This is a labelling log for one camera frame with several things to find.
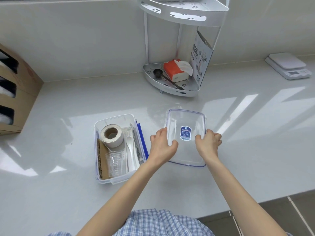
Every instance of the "two-tier shelf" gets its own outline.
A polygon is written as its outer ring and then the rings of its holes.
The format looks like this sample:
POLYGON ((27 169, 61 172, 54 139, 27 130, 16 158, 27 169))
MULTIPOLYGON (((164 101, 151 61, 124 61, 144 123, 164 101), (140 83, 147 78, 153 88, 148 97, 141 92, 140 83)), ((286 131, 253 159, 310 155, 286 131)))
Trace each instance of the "two-tier shelf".
POLYGON ((143 66, 144 77, 154 87, 157 87, 161 93, 167 92, 174 95, 193 97, 198 94, 199 85, 192 76, 189 79, 177 82, 178 86, 183 86, 185 90, 179 90, 173 86, 168 79, 155 78, 154 69, 163 69, 163 63, 149 63, 148 50, 148 28, 147 13, 158 18, 179 23, 179 33, 177 40, 176 55, 179 51, 182 25, 194 26, 213 26, 218 27, 216 38, 212 49, 214 50, 219 33, 227 12, 229 10, 229 1, 226 4, 218 0, 137 0, 139 7, 144 11, 145 45, 146 45, 146 64, 143 66))

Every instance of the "spoon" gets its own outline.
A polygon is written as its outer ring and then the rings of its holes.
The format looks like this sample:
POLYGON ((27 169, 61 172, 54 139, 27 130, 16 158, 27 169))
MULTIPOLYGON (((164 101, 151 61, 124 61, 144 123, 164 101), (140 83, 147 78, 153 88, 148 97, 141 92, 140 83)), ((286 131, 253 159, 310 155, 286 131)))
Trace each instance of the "spoon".
POLYGON ((174 83, 173 81, 171 81, 169 78, 165 77, 163 75, 163 71, 161 69, 155 69, 153 70, 153 74, 155 77, 160 78, 161 76, 164 77, 165 79, 167 79, 168 81, 170 81, 176 88, 180 89, 180 90, 184 90, 182 87, 179 87, 176 83, 174 83))
POLYGON ((130 155, 131 155, 130 168, 132 168, 132 169, 129 169, 129 171, 134 171, 134 170, 136 170, 136 167, 135 167, 135 164, 134 164, 134 157, 133 157, 133 153, 134 153, 134 151, 133 151, 133 149, 134 149, 134 140, 133 140, 133 138, 131 136, 128 136, 127 139, 126 139, 126 143, 127 143, 128 148, 129 148, 130 155))

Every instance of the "white scale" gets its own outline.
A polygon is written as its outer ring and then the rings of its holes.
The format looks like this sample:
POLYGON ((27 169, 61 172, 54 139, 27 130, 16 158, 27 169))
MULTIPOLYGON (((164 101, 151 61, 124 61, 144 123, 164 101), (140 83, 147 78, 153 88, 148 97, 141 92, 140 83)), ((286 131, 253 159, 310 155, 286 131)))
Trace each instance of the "white scale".
POLYGON ((306 69, 306 64, 290 53, 270 54, 265 61, 284 78, 309 78, 312 72, 306 69))

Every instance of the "person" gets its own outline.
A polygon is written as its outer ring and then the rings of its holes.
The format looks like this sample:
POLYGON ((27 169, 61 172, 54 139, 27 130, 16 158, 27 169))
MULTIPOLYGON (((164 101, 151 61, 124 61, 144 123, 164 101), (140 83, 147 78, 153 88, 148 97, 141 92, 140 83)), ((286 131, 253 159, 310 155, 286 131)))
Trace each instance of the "person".
MULTIPOLYGON (((167 128, 150 137, 149 157, 132 177, 86 223, 77 236, 111 235, 209 235, 212 231, 187 216, 168 210, 132 211, 152 175, 176 153, 178 142, 168 145, 167 128)), ((221 135, 207 129, 204 139, 195 137, 196 148, 236 218, 244 236, 287 236, 274 219, 247 193, 218 158, 221 135)))

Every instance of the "wall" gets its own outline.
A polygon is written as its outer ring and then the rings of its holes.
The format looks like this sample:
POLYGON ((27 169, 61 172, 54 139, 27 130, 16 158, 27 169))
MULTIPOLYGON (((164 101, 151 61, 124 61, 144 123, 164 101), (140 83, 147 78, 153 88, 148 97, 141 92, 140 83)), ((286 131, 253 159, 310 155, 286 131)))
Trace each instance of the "wall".
MULTIPOLYGON (((136 0, 0 2, 0 43, 18 52, 44 81, 140 72, 143 11, 136 0)), ((231 0, 210 64, 315 54, 315 0, 231 0)), ((148 15, 149 60, 172 59, 179 24, 148 15)), ((196 27, 184 26, 180 57, 196 27)), ((200 27, 211 41, 216 28, 200 27)))

